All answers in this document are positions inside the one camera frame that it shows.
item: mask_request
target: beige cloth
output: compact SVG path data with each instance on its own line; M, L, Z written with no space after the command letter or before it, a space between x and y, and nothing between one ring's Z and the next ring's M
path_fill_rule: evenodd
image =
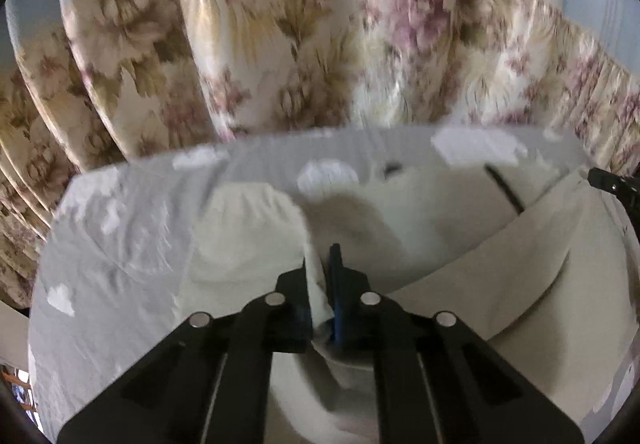
M194 229L181 317L236 312L304 256L315 350L276 355L272 393L312 442L374 442L370 363L335 360L324 343L331 311L318 251L340 242L345 264L374 289L409 312L455 312L580 421L638 329L638 248L625 246L628 219L579 172L501 171L526 197L520 216L480 168L412 170L302 207L268 185L222 187Z

